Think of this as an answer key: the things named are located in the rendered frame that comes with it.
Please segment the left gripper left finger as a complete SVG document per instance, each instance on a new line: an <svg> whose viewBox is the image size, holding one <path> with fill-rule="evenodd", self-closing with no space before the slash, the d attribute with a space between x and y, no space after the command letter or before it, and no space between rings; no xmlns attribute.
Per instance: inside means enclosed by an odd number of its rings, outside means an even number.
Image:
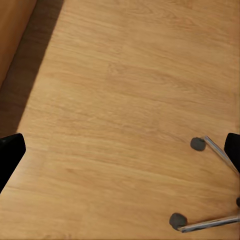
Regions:
<svg viewBox="0 0 240 240"><path fill-rule="evenodd" d="M26 153L22 133L0 138L0 193Z"/></svg>

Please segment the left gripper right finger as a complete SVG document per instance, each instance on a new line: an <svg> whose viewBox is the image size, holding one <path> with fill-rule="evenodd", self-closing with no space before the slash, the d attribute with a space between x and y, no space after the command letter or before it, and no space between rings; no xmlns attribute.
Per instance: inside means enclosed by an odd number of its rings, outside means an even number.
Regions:
<svg viewBox="0 0 240 240"><path fill-rule="evenodd" d="M240 173L240 135L229 133L225 140L224 152Z"/></svg>

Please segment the swivel chair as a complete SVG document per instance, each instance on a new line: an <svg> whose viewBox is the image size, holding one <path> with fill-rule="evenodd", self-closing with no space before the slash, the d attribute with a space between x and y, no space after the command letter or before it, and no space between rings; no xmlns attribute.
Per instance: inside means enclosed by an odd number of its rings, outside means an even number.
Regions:
<svg viewBox="0 0 240 240"><path fill-rule="evenodd" d="M207 143L235 171L235 173L240 176L240 173L238 172L232 161L229 159L229 157L226 155L226 153L208 136L203 136L201 138L199 137L193 138L190 142L190 146L192 149L196 151L202 151L205 147L205 143ZM236 204L240 207L240 197L236 200ZM173 213L169 220L169 224L172 226L172 228L183 234L237 222L240 222L240 214L235 214L191 225L185 225L186 220L179 213Z"/></svg>

